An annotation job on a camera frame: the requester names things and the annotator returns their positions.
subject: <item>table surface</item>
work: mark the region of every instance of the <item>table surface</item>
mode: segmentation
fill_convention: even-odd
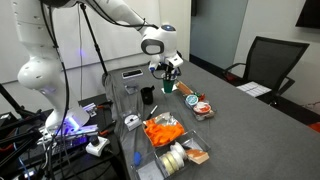
[[[142,103],[140,92],[125,91],[121,73],[133,69],[144,72],[135,78],[139,89],[155,86],[152,105]],[[189,62],[181,71],[178,79],[205,93],[217,109],[213,118],[197,121],[180,92],[162,93],[162,81],[153,78],[146,65],[111,71],[106,80],[106,98],[115,103],[116,134],[132,179],[134,152],[146,155],[155,148],[141,126],[128,131],[121,114],[135,109],[145,119],[155,105],[154,116],[171,112],[186,131],[195,130],[211,147],[208,161],[188,167],[174,179],[320,179],[320,134]]]

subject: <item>purple light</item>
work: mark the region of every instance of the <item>purple light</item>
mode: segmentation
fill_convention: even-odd
[[[82,56],[82,57],[85,57],[86,56],[86,53],[83,49],[79,49],[79,55]]]
[[[73,117],[69,117],[67,118],[67,120],[70,122],[71,126],[73,127],[74,130],[78,130],[80,128],[80,126],[78,125],[78,123],[73,119]]]

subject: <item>clear plastic bin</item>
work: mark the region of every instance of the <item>clear plastic bin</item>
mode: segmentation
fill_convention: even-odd
[[[183,171],[187,169],[191,163],[194,163],[188,159],[184,160],[184,167],[169,176],[168,172],[166,171],[165,167],[162,165],[159,158],[165,153],[167,153],[168,151],[170,151],[170,146],[175,144],[175,142],[178,142],[185,147],[189,147],[192,149],[199,149],[205,152],[208,152],[210,150],[210,146],[202,138],[200,138],[194,130],[188,131],[183,135],[179,136],[176,140],[169,143],[168,145],[159,147],[155,151],[145,156],[142,156],[142,160],[138,167],[135,167],[134,165],[132,165],[131,167],[135,173],[136,179],[137,180],[169,179],[179,173],[183,173]]]

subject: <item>white wall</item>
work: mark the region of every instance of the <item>white wall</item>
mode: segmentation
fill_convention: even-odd
[[[307,104],[320,100],[320,29],[295,27],[305,0],[249,0],[234,59],[245,62],[255,36],[310,43],[289,77],[296,83],[284,97]],[[234,71],[242,75],[243,69]]]
[[[177,30],[178,51],[189,60],[191,0],[159,0],[162,24],[170,24]]]
[[[161,0],[160,13],[161,23],[167,23],[177,27],[178,35],[178,50],[183,53],[185,58],[189,57],[189,36],[190,36],[190,0],[179,0],[175,2]],[[6,28],[1,26],[0,33],[5,33]],[[113,59],[105,62],[108,70],[118,69],[121,67],[131,66],[142,62],[148,62],[149,57],[144,54],[137,54],[119,59]],[[74,68],[67,71],[70,87],[80,100],[80,68]],[[104,93],[104,88],[101,84],[101,75],[103,70],[99,63],[83,67],[83,99]],[[52,106],[48,101],[38,92],[32,91],[22,87],[17,81],[12,81],[4,84],[4,87],[14,97],[14,99],[21,105],[24,105],[28,110],[36,111],[38,109],[51,109]],[[14,109],[9,103],[0,95],[0,113],[14,112]]]
[[[146,18],[148,22],[156,25],[160,24],[159,0],[140,0],[140,4],[144,4],[144,6],[139,6],[139,3],[136,3],[135,0],[124,1],[141,17]],[[3,66],[0,66],[0,71],[6,73],[6,76],[0,76],[0,82],[17,80],[17,72],[20,70],[20,67],[29,60],[28,52],[19,42],[17,37],[17,22],[14,17],[13,9],[15,9],[15,11],[17,11],[15,13],[20,16],[31,15],[31,17],[33,17],[37,14],[27,14],[19,9],[19,7],[27,8],[27,5],[32,4],[31,2],[34,2],[34,0],[20,0],[17,2],[18,5],[15,6],[16,8],[13,8],[12,2],[7,0],[0,6],[1,31],[4,32],[0,33],[0,42],[3,42],[1,43],[0,48],[1,62],[4,64]],[[137,33],[134,28],[112,25],[89,7],[86,8],[86,12],[90,19],[94,35],[102,50],[101,54],[103,60],[106,61],[142,53],[140,48],[141,35],[140,33]],[[83,55],[83,64],[87,65],[99,62],[99,58],[93,46],[91,34],[89,33],[89,28],[80,7],[76,5],[71,8],[55,9],[53,11],[55,34],[61,56],[65,60],[67,69],[80,67],[81,65],[79,61],[79,16],[81,23],[81,52]],[[33,36],[36,35],[36,32],[35,34],[29,33],[27,35]]]

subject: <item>chair backrest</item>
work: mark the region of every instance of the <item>chair backrest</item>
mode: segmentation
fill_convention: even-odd
[[[277,91],[308,46],[257,36],[248,53],[243,78]]]

